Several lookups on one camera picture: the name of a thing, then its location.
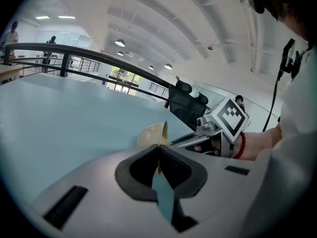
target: forearm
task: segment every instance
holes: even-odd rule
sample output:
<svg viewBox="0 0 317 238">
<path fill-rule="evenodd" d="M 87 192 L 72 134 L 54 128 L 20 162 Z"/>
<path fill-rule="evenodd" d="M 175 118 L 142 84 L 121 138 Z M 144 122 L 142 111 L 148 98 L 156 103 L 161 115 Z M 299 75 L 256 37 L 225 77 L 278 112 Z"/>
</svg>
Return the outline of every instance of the forearm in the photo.
<svg viewBox="0 0 317 238">
<path fill-rule="evenodd" d="M 262 133 L 245 133 L 245 136 L 246 146 L 241 160 L 255 160 L 262 150 L 273 148 L 282 139 L 280 124 Z M 234 144 L 234 155 L 240 151 L 241 144 L 242 138 L 239 136 Z"/>
</svg>

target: light blue table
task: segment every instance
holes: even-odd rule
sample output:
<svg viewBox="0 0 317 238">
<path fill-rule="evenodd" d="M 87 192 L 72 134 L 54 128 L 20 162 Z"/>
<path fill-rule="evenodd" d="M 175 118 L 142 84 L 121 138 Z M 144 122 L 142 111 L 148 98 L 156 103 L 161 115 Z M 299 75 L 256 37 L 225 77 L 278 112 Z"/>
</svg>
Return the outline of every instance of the light blue table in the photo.
<svg viewBox="0 0 317 238">
<path fill-rule="evenodd" d="M 151 124 L 168 139 L 192 132 L 162 104 L 67 78 L 28 76 L 0 86 L 0 164 L 14 196 L 30 204 L 88 160 L 130 149 Z"/>
</svg>

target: beige cup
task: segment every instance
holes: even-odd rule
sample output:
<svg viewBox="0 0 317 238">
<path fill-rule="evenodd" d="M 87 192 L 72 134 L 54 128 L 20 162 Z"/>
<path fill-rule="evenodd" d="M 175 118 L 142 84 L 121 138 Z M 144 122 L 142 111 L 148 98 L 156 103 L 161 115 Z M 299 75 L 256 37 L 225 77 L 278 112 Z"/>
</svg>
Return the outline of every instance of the beige cup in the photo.
<svg viewBox="0 0 317 238">
<path fill-rule="evenodd" d="M 146 127 L 140 134 L 137 146 L 168 145 L 167 121 Z"/>
</svg>

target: person in black clothing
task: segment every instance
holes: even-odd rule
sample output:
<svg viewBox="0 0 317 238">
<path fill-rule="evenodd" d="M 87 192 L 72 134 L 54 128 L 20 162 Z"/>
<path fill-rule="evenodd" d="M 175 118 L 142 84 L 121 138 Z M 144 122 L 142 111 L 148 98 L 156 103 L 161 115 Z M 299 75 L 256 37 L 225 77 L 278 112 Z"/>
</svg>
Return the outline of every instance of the person in black clothing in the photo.
<svg viewBox="0 0 317 238">
<path fill-rule="evenodd" d="M 239 105 L 239 107 L 242 109 L 242 111 L 245 113 L 245 107 L 243 104 L 243 97 L 241 95 L 237 95 L 236 99 L 235 99 L 236 103 Z"/>
<path fill-rule="evenodd" d="M 52 36 L 50 40 L 48 40 L 46 43 L 52 43 L 52 44 L 56 44 L 55 43 L 55 39 L 56 39 L 56 36 Z M 44 56 L 47 57 L 49 55 L 49 52 L 44 52 Z M 50 64 L 51 60 L 49 59 L 47 61 L 47 59 L 43 59 L 42 60 L 42 64 Z M 45 72 L 47 73 L 48 69 L 47 68 L 42 68 L 42 72 Z"/>
</svg>

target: black rectangular slot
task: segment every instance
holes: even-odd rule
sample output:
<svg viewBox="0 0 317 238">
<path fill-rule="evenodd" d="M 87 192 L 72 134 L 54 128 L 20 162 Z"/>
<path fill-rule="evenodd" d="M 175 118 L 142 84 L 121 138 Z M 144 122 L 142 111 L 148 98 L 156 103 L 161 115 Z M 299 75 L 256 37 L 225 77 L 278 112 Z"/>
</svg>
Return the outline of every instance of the black rectangular slot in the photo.
<svg viewBox="0 0 317 238">
<path fill-rule="evenodd" d="M 44 219 L 57 229 L 61 229 L 79 202 L 87 193 L 87 189 L 73 186 L 49 211 Z"/>
<path fill-rule="evenodd" d="M 228 171 L 231 171 L 231 172 L 235 172 L 235 173 L 244 175 L 244 176 L 247 176 L 249 171 L 250 171 L 249 169 L 244 169 L 244 168 L 239 168 L 239 167 L 234 167 L 234 166 L 228 166 L 225 169 Z"/>
</svg>

